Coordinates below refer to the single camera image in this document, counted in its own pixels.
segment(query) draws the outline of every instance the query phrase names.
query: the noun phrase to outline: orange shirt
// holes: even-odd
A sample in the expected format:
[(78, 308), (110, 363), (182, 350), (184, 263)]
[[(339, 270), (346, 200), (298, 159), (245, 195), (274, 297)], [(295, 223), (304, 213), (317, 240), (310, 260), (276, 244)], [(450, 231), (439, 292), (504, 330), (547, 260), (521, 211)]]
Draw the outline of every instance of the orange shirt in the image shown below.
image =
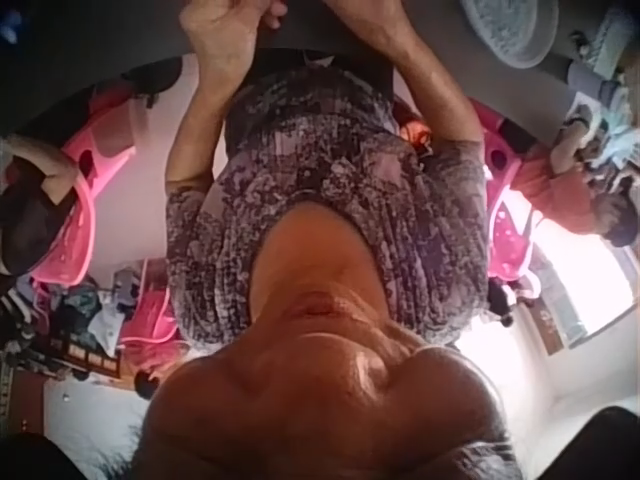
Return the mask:
[(591, 192), (578, 166), (554, 176), (548, 155), (525, 160), (511, 188), (531, 202), (545, 218), (580, 235), (594, 233)]

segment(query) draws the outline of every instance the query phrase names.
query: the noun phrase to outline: person in red shirt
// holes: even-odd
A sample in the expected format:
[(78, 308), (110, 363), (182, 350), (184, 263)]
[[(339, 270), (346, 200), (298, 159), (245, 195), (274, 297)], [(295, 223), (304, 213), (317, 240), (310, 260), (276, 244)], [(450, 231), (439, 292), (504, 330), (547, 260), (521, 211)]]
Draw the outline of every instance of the person in red shirt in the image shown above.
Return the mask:
[[(598, 234), (614, 247), (635, 242), (638, 211), (630, 198), (630, 188), (614, 192), (594, 192), (587, 185), (588, 175), (579, 158), (583, 138), (589, 132), (591, 111), (581, 106), (549, 150), (537, 142), (523, 154), (523, 165), (511, 188), (521, 192), (533, 208), (566, 230), (579, 234)], [(506, 122), (501, 133), (516, 153), (522, 141), (519, 127)]]

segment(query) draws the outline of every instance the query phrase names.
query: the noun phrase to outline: floral blouse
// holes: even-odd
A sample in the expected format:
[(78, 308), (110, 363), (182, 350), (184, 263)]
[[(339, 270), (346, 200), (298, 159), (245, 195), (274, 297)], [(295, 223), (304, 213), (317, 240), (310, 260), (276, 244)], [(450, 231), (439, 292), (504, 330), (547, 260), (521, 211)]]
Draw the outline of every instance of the floral blouse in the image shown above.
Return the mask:
[(349, 219), (377, 261), (393, 318), (433, 344), (456, 340), (487, 298), (479, 143), (422, 157), (397, 135), (392, 102), (335, 68), (275, 74), (240, 92), (229, 163), (208, 194), (167, 202), (169, 283), (183, 336), (226, 344), (249, 327), (249, 282), (267, 232), (296, 204)]

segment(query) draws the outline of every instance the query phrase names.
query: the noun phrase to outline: person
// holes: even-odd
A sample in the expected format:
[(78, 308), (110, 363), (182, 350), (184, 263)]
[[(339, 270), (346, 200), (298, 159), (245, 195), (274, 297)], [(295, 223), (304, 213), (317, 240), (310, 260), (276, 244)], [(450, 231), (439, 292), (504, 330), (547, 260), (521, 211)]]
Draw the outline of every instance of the person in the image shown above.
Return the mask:
[(0, 195), (0, 296), (47, 255), (71, 213), (77, 164), (48, 143), (11, 135), (10, 184)]
[[(494, 387), (444, 347), (486, 308), (479, 120), (401, 0), (325, 3), (385, 71), (263, 61), (280, 0), (181, 14), (199, 83), (166, 167), (169, 284), (181, 334), (212, 354), (155, 393), (130, 475), (521, 478)], [(420, 157), (392, 64), (430, 127)]]
[[(590, 130), (591, 117), (590, 109), (581, 105), (551, 151), (537, 142), (525, 150), (511, 188), (521, 192), (545, 218), (566, 230), (579, 235), (597, 234), (614, 247), (625, 247), (638, 236), (638, 211), (630, 189), (596, 192), (589, 187), (584, 165), (589, 159), (581, 154), (591, 152), (591, 156), (598, 156), (599, 149), (593, 144), (585, 149), (580, 146)], [(506, 131), (519, 128), (506, 123)]]

